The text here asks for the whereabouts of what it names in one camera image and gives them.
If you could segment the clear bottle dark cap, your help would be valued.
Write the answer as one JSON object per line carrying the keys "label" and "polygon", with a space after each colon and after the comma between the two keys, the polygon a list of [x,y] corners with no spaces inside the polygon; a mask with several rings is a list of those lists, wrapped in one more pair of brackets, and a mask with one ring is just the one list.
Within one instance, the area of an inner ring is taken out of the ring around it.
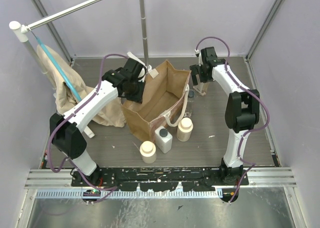
{"label": "clear bottle dark cap", "polygon": [[194,92],[193,89],[191,89],[191,90],[189,90],[189,92],[188,92],[187,102],[188,102],[189,104],[191,104],[191,103],[194,102],[194,100],[195,100],[195,92]]}

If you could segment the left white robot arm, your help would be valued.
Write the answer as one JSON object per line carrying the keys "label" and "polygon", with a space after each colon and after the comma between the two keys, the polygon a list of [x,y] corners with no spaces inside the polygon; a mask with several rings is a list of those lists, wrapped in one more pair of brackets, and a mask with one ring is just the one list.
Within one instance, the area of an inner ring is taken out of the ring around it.
{"label": "left white robot arm", "polygon": [[85,127],[117,98],[142,103],[147,72],[148,68],[142,62],[128,58],[123,67],[101,73],[98,85],[75,107],[63,115],[55,113],[50,117],[49,145],[54,145],[72,161],[88,186],[99,183],[100,173],[87,151],[87,142],[82,135]]}

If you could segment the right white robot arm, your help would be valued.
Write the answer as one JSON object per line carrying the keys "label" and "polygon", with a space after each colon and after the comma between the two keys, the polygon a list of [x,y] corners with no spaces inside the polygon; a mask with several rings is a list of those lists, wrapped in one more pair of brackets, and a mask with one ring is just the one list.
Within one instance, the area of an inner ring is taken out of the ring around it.
{"label": "right white robot arm", "polygon": [[253,94],[246,92],[249,88],[235,76],[225,59],[218,58],[213,46],[196,49],[195,55],[198,64],[189,67],[194,87],[216,81],[228,96],[224,119],[229,136],[218,177],[223,184],[231,185],[243,174],[248,132],[260,119],[260,103],[255,99],[260,94],[256,89]]}

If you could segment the clear bottle white cap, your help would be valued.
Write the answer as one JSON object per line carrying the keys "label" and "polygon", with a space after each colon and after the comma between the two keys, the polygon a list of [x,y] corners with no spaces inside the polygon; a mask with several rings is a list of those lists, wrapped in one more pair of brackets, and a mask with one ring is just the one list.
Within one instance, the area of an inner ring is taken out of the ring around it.
{"label": "clear bottle white cap", "polygon": [[193,89],[201,96],[205,96],[207,94],[209,87],[209,83],[202,83],[200,82],[198,85],[194,85]]}

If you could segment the brown canvas tote bag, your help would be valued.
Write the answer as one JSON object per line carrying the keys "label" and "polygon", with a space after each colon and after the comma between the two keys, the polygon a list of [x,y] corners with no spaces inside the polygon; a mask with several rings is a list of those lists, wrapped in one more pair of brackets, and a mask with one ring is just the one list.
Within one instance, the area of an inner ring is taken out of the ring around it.
{"label": "brown canvas tote bag", "polygon": [[127,100],[121,107],[126,124],[137,139],[154,142],[157,128],[177,126],[172,120],[177,114],[178,120],[184,115],[190,75],[190,71],[175,69],[168,60],[146,75],[142,103]]}

